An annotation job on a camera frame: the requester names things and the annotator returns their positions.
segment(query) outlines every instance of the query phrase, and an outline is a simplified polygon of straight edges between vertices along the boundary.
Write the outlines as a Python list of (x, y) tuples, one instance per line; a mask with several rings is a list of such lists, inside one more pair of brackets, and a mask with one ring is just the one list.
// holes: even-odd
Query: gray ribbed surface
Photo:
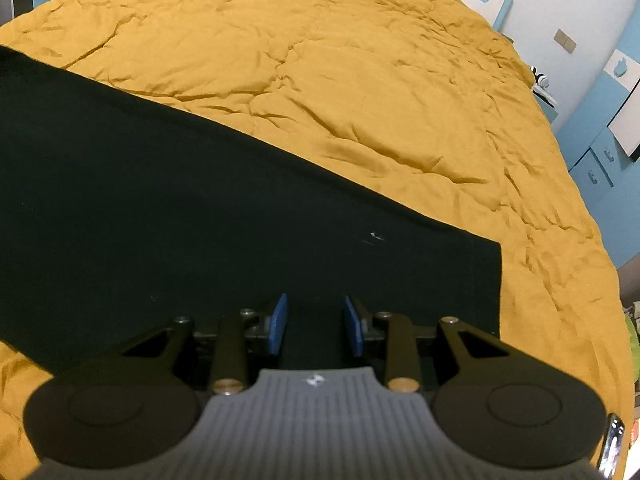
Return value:
[(447, 440), (423, 398), (383, 388), (371, 368), (264, 370), (212, 398), (194, 430), (149, 462), (76, 470), (44, 461), (31, 480), (600, 479), (585, 460), (545, 472), (491, 466)]

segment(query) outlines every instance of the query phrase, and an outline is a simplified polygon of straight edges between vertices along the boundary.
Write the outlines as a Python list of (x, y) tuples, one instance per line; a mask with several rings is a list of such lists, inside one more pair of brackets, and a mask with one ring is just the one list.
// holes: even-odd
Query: metal screw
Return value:
[(213, 383), (214, 393), (219, 395), (235, 395), (244, 390), (244, 384), (237, 379), (218, 379)]

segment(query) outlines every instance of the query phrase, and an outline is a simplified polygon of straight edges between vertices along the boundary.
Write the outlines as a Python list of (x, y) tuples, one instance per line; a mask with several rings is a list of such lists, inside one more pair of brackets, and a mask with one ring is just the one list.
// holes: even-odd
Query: beige switch plate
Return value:
[(560, 29), (558, 29), (558, 31), (556, 32), (556, 35), (554, 36), (554, 40), (556, 40), (556, 43), (558, 45), (561, 45), (562, 48), (564, 48), (569, 54), (571, 54), (575, 50), (575, 47), (577, 46), (577, 43), (575, 43), (574, 40), (569, 38)]

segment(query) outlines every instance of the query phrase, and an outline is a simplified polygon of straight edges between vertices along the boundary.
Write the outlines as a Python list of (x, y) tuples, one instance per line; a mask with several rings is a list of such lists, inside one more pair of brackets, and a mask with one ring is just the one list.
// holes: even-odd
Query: black cloth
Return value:
[(56, 373), (288, 292), (282, 367), (346, 362), (345, 294), (497, 333), (500, 247), (213, 121), (0, 47), (0, 339)]

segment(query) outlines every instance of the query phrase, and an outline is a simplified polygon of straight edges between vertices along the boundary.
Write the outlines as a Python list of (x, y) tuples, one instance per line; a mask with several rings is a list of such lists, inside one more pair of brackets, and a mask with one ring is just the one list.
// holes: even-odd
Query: yellow comforter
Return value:
[[(616, 271), (527, 67), (459, 0), (53, 0), (0, 43), (500, 242), (502, 338), (630, 422)], [(0, 475), (15, 480), (36, 465), (21, 408), (47, 375), (9, 349), (0, 363)]]

